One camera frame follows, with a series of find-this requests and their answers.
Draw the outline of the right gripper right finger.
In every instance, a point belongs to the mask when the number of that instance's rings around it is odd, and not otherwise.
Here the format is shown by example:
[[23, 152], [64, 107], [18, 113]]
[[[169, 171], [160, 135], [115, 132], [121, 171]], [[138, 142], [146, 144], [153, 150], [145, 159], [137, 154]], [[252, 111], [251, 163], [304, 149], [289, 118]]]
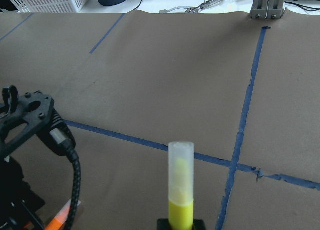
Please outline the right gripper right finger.
[[206, 230], [205, 222], [202, 219], [195, 219], [193, 221], [193, 230]]

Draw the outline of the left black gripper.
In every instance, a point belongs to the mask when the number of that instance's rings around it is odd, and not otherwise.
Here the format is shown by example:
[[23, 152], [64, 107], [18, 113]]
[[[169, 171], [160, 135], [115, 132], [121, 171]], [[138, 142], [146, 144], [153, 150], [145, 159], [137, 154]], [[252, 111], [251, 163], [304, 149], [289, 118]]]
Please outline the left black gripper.
[[45, 201], [24, 181], [21, 165], [13, 158], [0, 161], [0, 228], [2, 230], [45, 229], [37, 211]]

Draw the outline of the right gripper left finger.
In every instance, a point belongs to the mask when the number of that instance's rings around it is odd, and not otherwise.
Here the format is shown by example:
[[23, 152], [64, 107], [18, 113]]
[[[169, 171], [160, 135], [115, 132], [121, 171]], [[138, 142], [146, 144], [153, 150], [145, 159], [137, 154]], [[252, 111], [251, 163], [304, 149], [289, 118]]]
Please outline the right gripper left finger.
[[156, 223], [157, 230], [171, 230], [171, 226], [168, 218], [160, 218]]

